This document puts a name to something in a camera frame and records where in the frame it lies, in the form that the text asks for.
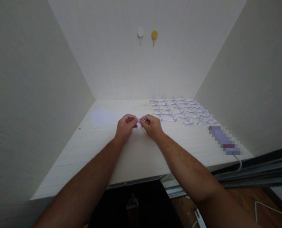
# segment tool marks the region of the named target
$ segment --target forearm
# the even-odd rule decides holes
[[[156,140],[173,175],[194,202],[224,190],[211,173],[166,134]]]
[[[113,139],[57,194],[34,227],[81,227],[102,197],[124,142]]]

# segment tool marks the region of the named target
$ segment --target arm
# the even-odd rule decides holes
[[[62,188],[34,228],[82,227],[106,190],[120,153],[136,124],[133,115],[125,115],[119,120],[114,139]]]
[[[158,118],[146,115],[140,123],[199,208],[207,227],[260,227],[196,158],[163,132]]]

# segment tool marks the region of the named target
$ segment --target desk surface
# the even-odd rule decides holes
[[[152,106],[148,100],[95,101],[31,199],[56,195],[114,137],[117,121],[123,114],[129,113],[140,118],[152,112]],[[189,126],[182,123],[183,120],[179,123],[163,121],[161,125],[166,134],[204,166],[210,167],[237,161],[234,156],[223,154],[207,129],[209,124]],[[243,152],[243,155],[238,155],[240,159],[253,157],[243,145],[239,142],[236,144]],[[159,148],[147,136],[146,131],[139,128],[133,130],[109,184],[168,173],[170,170]]]

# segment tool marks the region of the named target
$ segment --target wooden floor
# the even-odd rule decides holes
[[[276,210],[279,208],[263,192],[261,188],[230,189],[228,192],[238,201],[238,203],[255,219],[254,202],[259,201]],[[195,205],[192,200],[186,197],[172,199],[172,203],[186,228],[191,228],[196,221],[194,213]],[[262,205],[257,205],[258,223],[264,228],[279,227],[282,228],[282,214],[277,213]],[[128,211],[131,227],[139,227],[138,208]]]

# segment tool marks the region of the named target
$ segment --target finger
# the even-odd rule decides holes
[[[149,126],[148,123],[146,123],[144,119],[143,119],[143,120],[140,120],[140,124],[141,124],[142,127],[145,128],[145,130],[146,130],[146,129],[148,128],[148,126]]]
[[[150,115],[150,114],[147,114],[147,115],[143,116],[142,118],[140,118],[140,120],[144,120],[144,119],[149,120],[149,122],[153,122],[153,120],[155,119],[155,117],[152,116],[152,115]]]
[[[131,122],[129,122],[128,124],[129,124],[129,126],[131,127],[131,128],[134,128],[134,126],[136,125],[138,123],[138,121],[137,121],[137,119],[133,119]]]
[[[123,117],[122,117],[122,119],[120,119],[121,121],[127,121],[127,120],[129,120],[129,119],[134,119],[134,118],[137,118],[136,116],[134,116],[134,115],[131,115],[131,114],[126,114],[126,115],[124,115]]]

